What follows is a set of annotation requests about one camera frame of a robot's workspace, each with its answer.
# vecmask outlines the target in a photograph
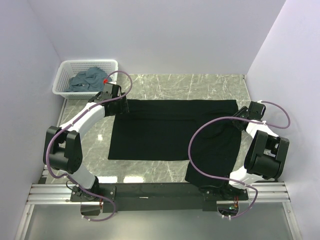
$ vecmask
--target white laundry basket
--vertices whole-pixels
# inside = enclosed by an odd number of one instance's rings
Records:
[[[78,72],[86,71],[92,67],[99,67],[106,74],[118,70],[118,62],[116,60],[67,60],[61,63],[56,73],[52,92],[61,95],[65,99],[90,99],[96,95],[97,91],[91,92],[64,92],[69,87],[69,79],[74,77]],[[118,73],[110,76],[113,82],[117,81]]]

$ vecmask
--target black fabric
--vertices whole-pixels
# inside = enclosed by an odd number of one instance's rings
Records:
[[[135,100],[128,99],[130,113],[116,115],[108,159],[188,160],[192,135],[212,119],[232,116],[235,100]],[[230,120],[215,122],[194,139],[191,156],[205,173],[228,176],[240,148],[241,132]],[[196,186],[221,185],[189,164],[185,180]]]

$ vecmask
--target floor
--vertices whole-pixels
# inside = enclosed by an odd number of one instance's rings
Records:
[[[133,88],[128,99],[141,100],[229,100],[236,99],[239,109],[249,106],[250,96],[243,75],[215,74],[132,74]],[[124,92],[130,82],[118,75],[117,83]],[[70,120],[83,109],[87,100],[68,100],[61,123]],[[168,183],[184,182],[188,160],[133,161],[108,160],[114,117],[95,124],[82,139],[83,162],[101,183]],[[242,132],[241,146],[234,170],[243,166],[251,138]],[[66,180],[48,176],[47,184]]]

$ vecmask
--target gray cloth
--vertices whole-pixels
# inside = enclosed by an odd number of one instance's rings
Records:
[[[107,74],[94,66],[87,71],[80,71],[69,79],[69,88],[65,92],[101,92],[104,89],[104,79]]]

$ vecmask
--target wall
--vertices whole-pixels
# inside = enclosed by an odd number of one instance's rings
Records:
[[[320,1],[287,0],[248,74],[253,100],[285,107],[292,126],[276,130],[290,139],[285,180],[303,239],[319,238]],[[272,109],[267,120],[286,124]]]
[[[2,0],[0,23],[0,239],[11,240],[44,167],[46,129],[57,124],[61,61],[26,0]]]
[[[129,73],[246,74],[285,0],[29,0],[60,58]]]

